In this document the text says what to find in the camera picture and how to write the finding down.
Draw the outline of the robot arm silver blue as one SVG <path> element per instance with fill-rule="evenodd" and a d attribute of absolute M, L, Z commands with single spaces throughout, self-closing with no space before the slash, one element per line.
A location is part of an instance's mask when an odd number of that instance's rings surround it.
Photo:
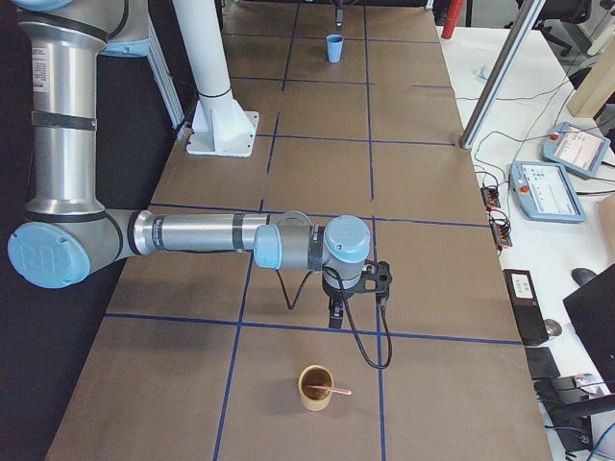
<path fill-rule="evenodd" d="M 132 256 L 248 252 L 261 268 L 320 274 L 332 328 L 349 318 L 354 294 L 375 289 L 370 232 L 354 216 L 317 226 L 299 211 L 156 215 L 103 206 L 96 197 L 97 59 L 148 53 L 148 5 L 20 1 L 17 20 L 32 44 L 36 191 L 8 255 L 25 280 L 59 289 Z"/>

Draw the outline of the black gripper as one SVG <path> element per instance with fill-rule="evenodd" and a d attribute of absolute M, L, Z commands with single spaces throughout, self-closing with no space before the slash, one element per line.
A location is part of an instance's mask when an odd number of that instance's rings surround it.
<path fill-rule="evenodd" d="M 329 298 L 329 328 L 341 329 L 343 323 L 343 312 L 345 311 L 345 295 L 339 288 L 331 286 L 325 280 L 322 281 L 322 288 Z"/>

